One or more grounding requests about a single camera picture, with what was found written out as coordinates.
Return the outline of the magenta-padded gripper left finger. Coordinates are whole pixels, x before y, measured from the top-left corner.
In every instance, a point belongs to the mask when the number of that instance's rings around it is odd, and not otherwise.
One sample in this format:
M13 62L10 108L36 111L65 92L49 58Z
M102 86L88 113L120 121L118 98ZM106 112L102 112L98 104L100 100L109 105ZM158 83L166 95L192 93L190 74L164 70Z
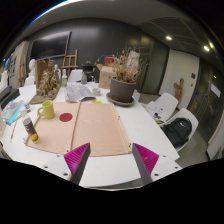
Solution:
M42 168L78 185L90 155L90 144L81 145L65 155L56 154Z

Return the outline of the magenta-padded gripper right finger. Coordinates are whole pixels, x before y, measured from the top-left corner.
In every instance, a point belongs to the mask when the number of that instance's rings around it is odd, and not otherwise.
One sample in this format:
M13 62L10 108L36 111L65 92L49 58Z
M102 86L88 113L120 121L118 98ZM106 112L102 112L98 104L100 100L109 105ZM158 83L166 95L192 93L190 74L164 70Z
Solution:
M158 155L137 143L132 145L132 154L144 185L181 170L181 167L167 155Z

